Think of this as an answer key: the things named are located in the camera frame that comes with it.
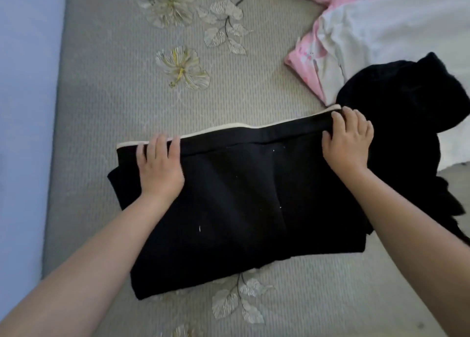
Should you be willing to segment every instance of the person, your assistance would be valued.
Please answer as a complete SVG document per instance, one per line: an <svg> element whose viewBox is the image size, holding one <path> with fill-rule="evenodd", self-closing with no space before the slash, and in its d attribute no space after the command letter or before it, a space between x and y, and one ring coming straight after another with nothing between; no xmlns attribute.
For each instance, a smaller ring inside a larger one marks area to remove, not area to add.
<svg viewBox="0 0 470 337"><path fill-rule="evenodd" d="M367 168L370 121L343 107L323 133L323 156L352 192L385 249L444 331L470 331L470 249ZM120 290L150 232L179 195L179 138L137 147L141 196L47 276L0 323L1 337L90 336Z"/></svg>

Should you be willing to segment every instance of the finger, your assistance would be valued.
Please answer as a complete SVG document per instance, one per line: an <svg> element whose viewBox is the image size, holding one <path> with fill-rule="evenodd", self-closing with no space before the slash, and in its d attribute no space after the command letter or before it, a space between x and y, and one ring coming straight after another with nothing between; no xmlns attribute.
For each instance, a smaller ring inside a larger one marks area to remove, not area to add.
<svg viewBox="0 0 470 337"><path fill-rule="evenodd" d="M147 163L147 160L145 159L145 155L144 155L143 144L139 144L137 146L137 150L135 151L135 156L137 158L137 166L139 167L139 170L142 171L144 169L145 164Z"/></svg>
<svg viewBox="0 0 470 337"><path fill-rule="evenodd" d="M359 110L354 110L357 116L357 131L360 135L366 135L367 132L367 119Z"/></svg>
<svg viewBox="0 0 470 337"><path fill-rule="evenodd" d="M323 155L328 153L330 144L331 144L331 136L329 135L328 132L326 132L326 130L324 130L323 133L321 134L321 148L323 150Z"/></svg>
<svg viewBox="0 0 470 337"><path fill-rule="evenodd" d="M332 112L331 116L333 117L333 136L335 136L335 134L345 133L346 125L343 116L338 112Z"/></svg>
<svg viewBox="0 0 470 337"><path fill-rule="evenodd" d="M366 138L367 138L367 140L369 140L369 143L371 143L372 139L374 138L374 127L373 127L372 122L370 120L367 121Z"/></svg>
<svg viewBox="0 0 470 337"><path fill-rule="evenodd" d="M168 151L168 159L179 162L180 142L181 138L179 136L173 138L170 150Z"/></svg>
<svg viewBox="0 0 470 337"><path fill-rule="evenodd" d="M168 150L166 148L166 135L160 134L156 141L156 158L158 160L168 159Z"/></svg>
<svg viewBox="0 0 470 337"><path fill-rule="evenodd" d="M343 113L346 117L346 132L358 132L357 115L354 113L354 111L351 108L344 106Z"/></svg>
<svg viewBox="0 0 470 337"><path fill-rule="evenodd" d="M156 141L158 139L158 133L155 133L152 139L149 141L149 145L147 147L147 162L152 162L156 158Z"/></svg>

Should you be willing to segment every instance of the forearm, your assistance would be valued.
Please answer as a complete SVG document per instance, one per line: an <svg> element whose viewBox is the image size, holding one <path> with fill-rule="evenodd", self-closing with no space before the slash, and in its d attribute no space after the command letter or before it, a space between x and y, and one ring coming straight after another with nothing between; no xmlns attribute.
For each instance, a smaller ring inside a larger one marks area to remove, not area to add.
<svg viewBox="0 0 470 337"><path fill-rule="evenodd" d="M470 331L470 249L371 171L345 176L391 258L450 336Z"/></svg>
<svg viewBox="0 0 470 337"><path fill-rule="evenodd" d="M42 281L0 323L0 335L91 335L168 206L136 200Z"/></svg>

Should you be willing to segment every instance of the hand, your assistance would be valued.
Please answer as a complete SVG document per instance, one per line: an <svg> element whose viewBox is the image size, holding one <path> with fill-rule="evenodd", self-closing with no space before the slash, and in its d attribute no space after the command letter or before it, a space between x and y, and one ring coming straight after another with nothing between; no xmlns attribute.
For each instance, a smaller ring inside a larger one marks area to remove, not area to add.
<svg viewBox="0 0 470 337"><path fill-rule="evenodd" d="M184 176L179 162L179 137L166 149L166 136L155 134L147 147L137 146L137 165L141 178L142 196L160 197L172 203L183 189Z"/></svg>
<svg viewBox="0 0 470 337"><path fill-rule="evenodd" d="M343 107L343 113L332 112L333 138L324 131L321 138L323 157L344 181L348 175L361 169L367 169L369 145L374 138L374 127L370 120L358 110Z"/></svg>

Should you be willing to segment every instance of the crumpled black clothing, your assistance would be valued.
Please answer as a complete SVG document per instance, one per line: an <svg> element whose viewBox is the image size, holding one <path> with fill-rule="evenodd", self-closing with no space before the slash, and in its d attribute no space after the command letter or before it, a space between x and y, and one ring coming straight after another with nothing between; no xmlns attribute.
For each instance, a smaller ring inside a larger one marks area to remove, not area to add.
<svg viewBox="0 0 470 337"><path fill-rule="evenodd" d="M436 176L437 133L464 120L470 100L438 57L429 53L418 62L369 66L343 86L337 103L358 109L374 125L367 163L371 171L470 244L452 217L465 211L447 190L447 181Z"/></svg>
<svg viewBox="0 0 470 337"><path fill-rule="evenodd" d="M455 111L441 108L443 98ZM470 100L435 55L368 67L348 81L338 103L374 124L371 170L469 243L452 217L463 208L436 176L436 132L466 117ZM137 298L292 256L364 251L372 227L321 153L321 132L331 128L328 112L184 138L186 183L132 268ZM119 148L119 166L108 175L122 209L141 193L135 150Z"/></svg>

